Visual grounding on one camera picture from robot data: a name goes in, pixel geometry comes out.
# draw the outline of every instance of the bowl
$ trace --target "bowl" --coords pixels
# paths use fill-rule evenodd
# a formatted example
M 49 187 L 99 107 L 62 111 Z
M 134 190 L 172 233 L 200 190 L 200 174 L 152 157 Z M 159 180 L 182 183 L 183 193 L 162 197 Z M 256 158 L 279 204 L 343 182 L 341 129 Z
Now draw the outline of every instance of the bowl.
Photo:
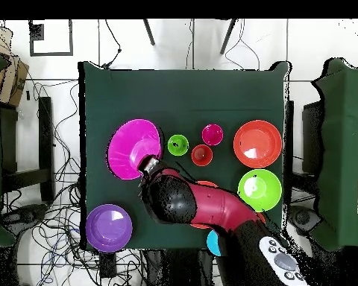
M 170 137 L 168 143 L 169 152 L 174 156 L 184 155 L 189 148 L 189 143 L 183 135 L 173 135 Z
M 205 167 L 213 158 L 212 149 L 205 144 L 198 144 L 191 152 L 192 161 L 199 167 Z
M 249 168 L 265 168 L 281 153 L 281 135 L 267 121 L 249 121 L 242 125 L 233 139 L 233 151 Z
M 208 124 L 201 131 L 201 138 L 209 146 L 216 146 L 222 142 L 223 129 L 217 124 Z
M 120 206 L 100 205 L 87 216 L 87 240 L 98 251 L 120 250 L 129 242 L 132 231 L 130 216 Z
M 282 194 L 281 182 L 266 169 L 250 170 L 241 178 L 237 194 L 256 212 L 273 209 Z
M 147 156 L 161 157 L 160 136 L 153 123 L 134 119 L 112 135 L 106 152 L 109 170 L 119 179 L 136 179 L 140 162 Z
M 215 230 L 211 230 L 207 236 L 207 247 L 213 255 L 222 256 L 219 249 L 219 237 Z

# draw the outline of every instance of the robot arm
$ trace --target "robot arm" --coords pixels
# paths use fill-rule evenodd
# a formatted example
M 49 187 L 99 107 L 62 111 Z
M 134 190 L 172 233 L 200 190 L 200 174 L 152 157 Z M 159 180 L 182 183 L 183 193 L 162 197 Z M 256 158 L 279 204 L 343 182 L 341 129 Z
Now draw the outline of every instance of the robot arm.
M 201 223 L 219 234 L 224 284 L 230 284 L 227 275 L 233 271 L 231 286 L 307 286 L 296 261 L 238 195 L 190 182 L 155 158 L 140 170 L 145 175 L 141 198 L 155 220 Z

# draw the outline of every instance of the purple bowl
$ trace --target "purple bowl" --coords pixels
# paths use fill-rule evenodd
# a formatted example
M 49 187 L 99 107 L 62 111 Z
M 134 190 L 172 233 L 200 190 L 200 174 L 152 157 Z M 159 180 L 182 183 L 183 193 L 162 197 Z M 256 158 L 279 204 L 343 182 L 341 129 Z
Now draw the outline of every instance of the purple bowl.
M 107 167 L 120 179 L 136 179 L 140 162 L 147 156 L 161 156 L 160 137 L 153 123 L 134 119 L 123 124 L 107 146 Z
M 133 224 L 121 207 L 104 204 L 93 209 L 87 217 L 87 240 L 101 252 L 115 252 L 131 238 Z
M 220 144 L 223 139 L 223 129 L 217 124 L 208 124 L 201 132 L 203 142 L 209 146 Z

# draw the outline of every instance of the green bowl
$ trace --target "green bowl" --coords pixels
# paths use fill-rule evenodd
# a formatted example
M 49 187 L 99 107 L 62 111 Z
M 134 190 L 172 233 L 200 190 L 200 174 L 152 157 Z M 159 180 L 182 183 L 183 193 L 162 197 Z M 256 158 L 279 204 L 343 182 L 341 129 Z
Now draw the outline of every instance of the green bowl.
M 237 194 L 256 212 L 273 209 L 281 198 L 281 182 L 266 169 L 250 170 L 241 178 Z
M 170 154 L 174 156 L 184 155 L 189 148 L 188 140 L 183 135 L 171 136 L 167 145 L 169 147 Z

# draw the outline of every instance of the red bowl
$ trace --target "red bowl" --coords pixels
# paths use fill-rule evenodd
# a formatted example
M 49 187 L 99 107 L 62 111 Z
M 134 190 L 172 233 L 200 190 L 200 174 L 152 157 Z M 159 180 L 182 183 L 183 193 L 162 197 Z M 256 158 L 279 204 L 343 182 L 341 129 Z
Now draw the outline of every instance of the red bowl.
M 233 150 L 244 165 L 265 168 L 280 155 L 282 147 L 278 129 L 267 121 L 249 121 L 242 125 L 233 139 Z
M 191 152 L 192 161 L 199 167 L 208 165 L 213 157 L 212 149 L 205 144 L 198 144 Z

